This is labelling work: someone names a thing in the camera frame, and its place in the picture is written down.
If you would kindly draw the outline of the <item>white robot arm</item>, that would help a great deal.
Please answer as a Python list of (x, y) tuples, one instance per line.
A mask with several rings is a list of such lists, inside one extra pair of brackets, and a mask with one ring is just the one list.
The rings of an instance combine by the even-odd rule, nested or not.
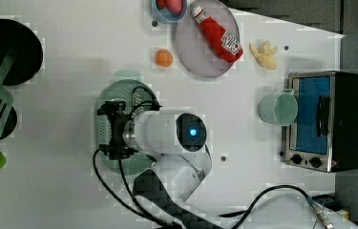
[(132, 211), (164, 229), (225, 229), (221, 217), (188, 203), (212, 169), (208, 131), (201, 117), (163, 110), (155, 100), (128, 107), (123, 100), (101, 104), (108, 142), (95, 152), (116, 163)]

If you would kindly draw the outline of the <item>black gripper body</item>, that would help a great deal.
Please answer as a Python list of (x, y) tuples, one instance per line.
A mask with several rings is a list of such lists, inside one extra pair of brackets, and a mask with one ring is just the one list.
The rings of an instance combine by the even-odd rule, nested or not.
[(131, 117), (124, 113), (125, 108), (125, 101), (106, 101), (96, 111), (97, 116), (106, 115), (111, 125), (110, 141), (99, 145), (99, 150), (110, 160), (126, 159), (135, 152), (123, 139), (125, 125), (131, 120)]

